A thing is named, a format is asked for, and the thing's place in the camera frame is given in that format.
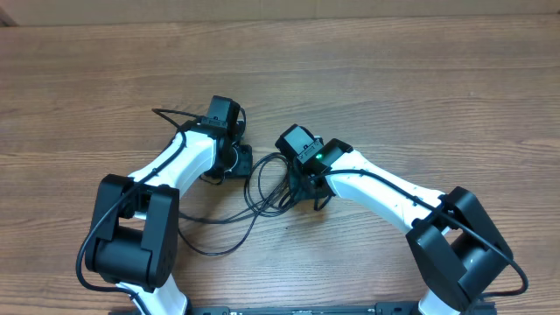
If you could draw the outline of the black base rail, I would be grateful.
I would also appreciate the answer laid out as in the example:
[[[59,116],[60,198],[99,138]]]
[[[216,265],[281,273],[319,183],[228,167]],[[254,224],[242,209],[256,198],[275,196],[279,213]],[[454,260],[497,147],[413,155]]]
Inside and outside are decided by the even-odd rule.
[[[263,307],[230,309],[188,306],[186,315],[420,315],[417,302],[380,302],[370,306],[320,306],[307,308]]]

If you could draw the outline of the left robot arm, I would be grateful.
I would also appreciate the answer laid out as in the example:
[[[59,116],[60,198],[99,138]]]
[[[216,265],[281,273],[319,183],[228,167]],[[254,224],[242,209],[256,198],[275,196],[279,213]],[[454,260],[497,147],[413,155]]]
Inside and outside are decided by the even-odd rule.
[[[197,179],[220,185],[246,178],[253,162],[250,147],[241,143],[247,121],[239,103],[216,95],[206,114],[187,117],[151,163],[102,179],[75,262],[84,288],[124,293],[139,314],[190,311],[172,276],[180,199]]]

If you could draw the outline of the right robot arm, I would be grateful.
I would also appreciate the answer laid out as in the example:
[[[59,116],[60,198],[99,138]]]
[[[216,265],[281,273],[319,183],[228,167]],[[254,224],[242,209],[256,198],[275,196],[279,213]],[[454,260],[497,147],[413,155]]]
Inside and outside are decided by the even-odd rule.
[[[513,258],[477,197],[463,187],[449,193],[414,185],[368,161],[350,144],[324,142],[290,126],[276,147],[311,198],[358,203],[405,235],[428,287],[419,314],[467,314]]]

